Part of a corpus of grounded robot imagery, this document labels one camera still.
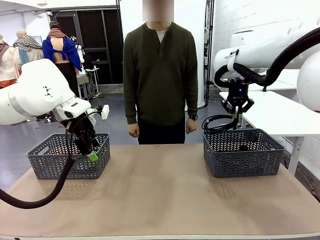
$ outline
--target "white undershirt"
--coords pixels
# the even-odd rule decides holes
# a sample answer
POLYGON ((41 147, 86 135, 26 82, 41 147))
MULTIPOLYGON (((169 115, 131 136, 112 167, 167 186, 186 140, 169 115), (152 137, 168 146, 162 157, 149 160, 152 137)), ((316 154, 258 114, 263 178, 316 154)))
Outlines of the white undershirt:
POLYGON ((156 34, 158 34, 158 38, 159 38, 160 43, 161 43, 162 40, 164 39, 164 37, 165 37, 165 35, 166 35, 166 32, 167 32, 167 29, 164 30, 164 31, 156 31, 156 34))

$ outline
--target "dark green henley sweater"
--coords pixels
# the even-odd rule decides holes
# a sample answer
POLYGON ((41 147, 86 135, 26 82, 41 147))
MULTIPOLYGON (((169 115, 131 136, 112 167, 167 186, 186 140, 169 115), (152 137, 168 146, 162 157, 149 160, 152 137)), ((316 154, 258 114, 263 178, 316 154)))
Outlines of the dark green henley sweater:
POLYGON ((160 43, 143 24, 130 32, 123 49, 125 115, 158 126, 174 125, 198 111, 198 63, 194 37, 174 22, 160 43))

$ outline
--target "black metal frame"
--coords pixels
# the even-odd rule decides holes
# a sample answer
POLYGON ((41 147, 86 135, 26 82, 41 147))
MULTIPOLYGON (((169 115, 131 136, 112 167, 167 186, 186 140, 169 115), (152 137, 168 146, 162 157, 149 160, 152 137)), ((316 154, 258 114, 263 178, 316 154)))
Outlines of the black metal frame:
POLYGON ((214 7, 215 0, 210 0, 210 28, 209 28, 209 44, 208 44, 208 70, 206 76, 206 92, 205 92, 205 105, 204 108, 209 104, 209 93, 210 93, 210 75, 211 75, 211 55, 212 55, 212 43, 213 43, 213 32, 214 32, 214 7))
POLYGON ((110 54, 109 54, 109 45, 108 45, 108 37, 107 37, 107 31, 106 31, 104 10, 114 10, 115 7, 116 7, 116 11, 117 11, 117 18, 118 18, 118 24, 119 24, 119 31, 120 31, 120 38, 121 38, 120 40, 121 40, 121 43, 123 44, 124 37, 123 37, 123 29, 122 29, 122 21, 121 21, 120 0, 116 0, 116 6, 113 5, 110 7, 98 8, 98 9, 97 8, 70 9, 70 10, 66 10, 66 11, 58 11, 58 12, 56 12, 56 14, 54 12, 53 16, 50 16, 51 21, 57 21, 57 17, 73 17, 76 38, 78 40, 78 43, 83 46, 84 42, 83 42, 83 38, 82 38, 78 12, 88 12, 88 11, 97 11, 97 10, 101 11, 106 47, 91 47, 91 48, 89 47, 89 48, 85 48, 85 50, 87 52, 106 52, 109 71, 110 71, 111 84, 114 83, 114 79, 113 79, 112 68, 111 68, 111 60, 110 60, 110 54))

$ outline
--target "person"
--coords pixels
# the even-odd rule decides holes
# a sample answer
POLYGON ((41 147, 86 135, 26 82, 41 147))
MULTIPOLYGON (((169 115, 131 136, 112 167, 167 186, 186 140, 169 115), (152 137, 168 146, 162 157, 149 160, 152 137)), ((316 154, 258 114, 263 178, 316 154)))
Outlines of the person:
POLYGON ((58 22, 50 23, 51 31, 42 43, 44 58, 51 60, 62 72, 70 89, 79 97, 77 73, 81 62, 75 43, 62 31, 58 22))
POLYGON ((144 17, 147 22, 124 43, 127 131, 140 145, 184 144, 185 131, 197 129, 196 44, 188 30, 173 22, 173 7, 174 0, 143 0, 149 19, 144 17))
POLYGON ((17 81, 14 53, 14 47, 9 46, 0 34, 0 89, 8 87, 17 81))
POLYGON ((27 35, 25 30, 16 33, 18 39, 14 42, 14 63, 21 72, 22 65, 44 58, 42 46, 32 37, 27 35))

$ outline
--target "doorway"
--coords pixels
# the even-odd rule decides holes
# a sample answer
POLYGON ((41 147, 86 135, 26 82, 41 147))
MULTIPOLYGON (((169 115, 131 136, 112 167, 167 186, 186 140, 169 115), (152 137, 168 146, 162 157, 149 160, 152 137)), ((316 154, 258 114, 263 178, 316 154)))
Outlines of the doorway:
POLYGON ((123 84, 122 22, 119 9, 56 11, 52 21, 67 36, 75 36, 99 70, 100 85, 123 84))

